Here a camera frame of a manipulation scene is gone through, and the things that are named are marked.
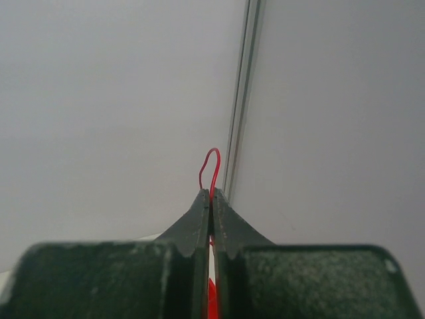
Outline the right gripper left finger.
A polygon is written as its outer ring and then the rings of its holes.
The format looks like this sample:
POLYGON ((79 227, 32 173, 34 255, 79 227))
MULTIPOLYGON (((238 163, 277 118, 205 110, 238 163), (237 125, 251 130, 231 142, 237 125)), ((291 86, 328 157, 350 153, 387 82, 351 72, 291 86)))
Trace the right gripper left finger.
POLYGON ((209 193, 152 241, 44 242, 18 260, 2 318, 206 318, 209 193))

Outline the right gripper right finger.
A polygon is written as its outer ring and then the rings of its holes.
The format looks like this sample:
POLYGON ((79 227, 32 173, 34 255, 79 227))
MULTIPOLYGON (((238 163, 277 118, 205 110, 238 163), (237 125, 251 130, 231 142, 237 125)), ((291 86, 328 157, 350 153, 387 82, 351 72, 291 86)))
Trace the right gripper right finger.
POLYGON ((376 245, 277 245, 221 190, 212 202, 219 318, 421 318, 397 260, 376 245))

